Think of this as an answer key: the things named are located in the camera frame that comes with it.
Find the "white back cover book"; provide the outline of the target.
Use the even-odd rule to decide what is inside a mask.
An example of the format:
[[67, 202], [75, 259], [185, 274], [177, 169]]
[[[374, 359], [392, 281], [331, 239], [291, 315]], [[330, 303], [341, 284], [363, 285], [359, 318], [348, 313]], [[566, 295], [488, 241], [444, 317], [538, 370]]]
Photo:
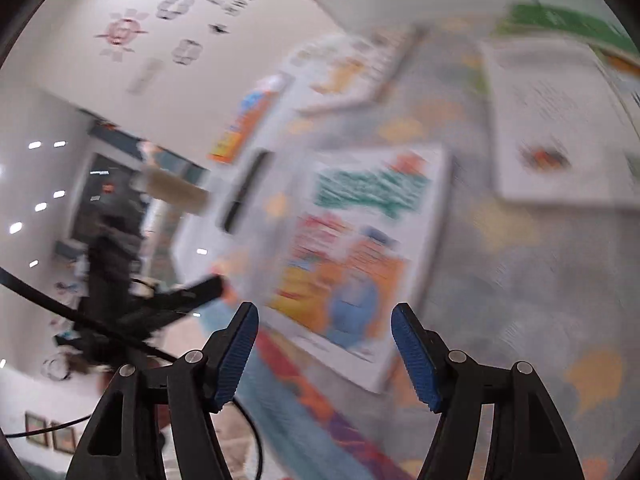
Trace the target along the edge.
[[311, 116], [374, 102], [418, 42], [416, 25], [342, 32], [307, 44], [288, 62], [297, 113]]

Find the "white page orange bug book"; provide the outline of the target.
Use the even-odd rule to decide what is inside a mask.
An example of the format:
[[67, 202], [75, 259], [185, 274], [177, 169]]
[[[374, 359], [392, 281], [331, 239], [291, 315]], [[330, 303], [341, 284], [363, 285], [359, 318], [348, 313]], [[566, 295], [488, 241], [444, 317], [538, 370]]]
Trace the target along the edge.
[[639, 118], [586, 44], [480, 43], [498, 195], [518, 204], [639, 206]]

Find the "white emperor cover book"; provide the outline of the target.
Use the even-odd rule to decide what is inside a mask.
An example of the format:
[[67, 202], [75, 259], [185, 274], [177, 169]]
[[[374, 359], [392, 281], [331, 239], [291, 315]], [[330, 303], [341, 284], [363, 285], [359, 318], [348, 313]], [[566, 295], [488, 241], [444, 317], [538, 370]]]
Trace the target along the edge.
[[450, 177], [451, 155], [436, 143], [314, 154], [264, 322], [356, 386], [381, 392], [393, 361], [390, 312], [420, 299]]

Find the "dark green cover book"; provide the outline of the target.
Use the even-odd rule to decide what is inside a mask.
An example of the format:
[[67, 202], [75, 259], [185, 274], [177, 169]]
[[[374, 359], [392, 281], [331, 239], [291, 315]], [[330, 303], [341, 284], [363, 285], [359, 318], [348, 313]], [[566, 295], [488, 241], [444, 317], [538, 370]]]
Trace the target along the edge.
[[576, 12], [562, 6], [543, 6], [533, 3], [514, 3], [499, 22], [499, 34], [517, 32], [562, 32], [605, 44], [630, 54], [639, 49], [622, 26], [600, 20], [589, 14]]

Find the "orange comic cover book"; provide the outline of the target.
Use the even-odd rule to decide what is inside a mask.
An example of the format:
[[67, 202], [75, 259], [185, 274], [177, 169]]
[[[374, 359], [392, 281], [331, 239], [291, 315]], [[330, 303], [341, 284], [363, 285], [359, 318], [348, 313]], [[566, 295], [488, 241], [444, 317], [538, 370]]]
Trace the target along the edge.
[[209, 152], [208, 158], [220, 164], [232, 164], [292, 80], [291, 75], [282, 72], [259, 79], [243, 96], [235, 118]]

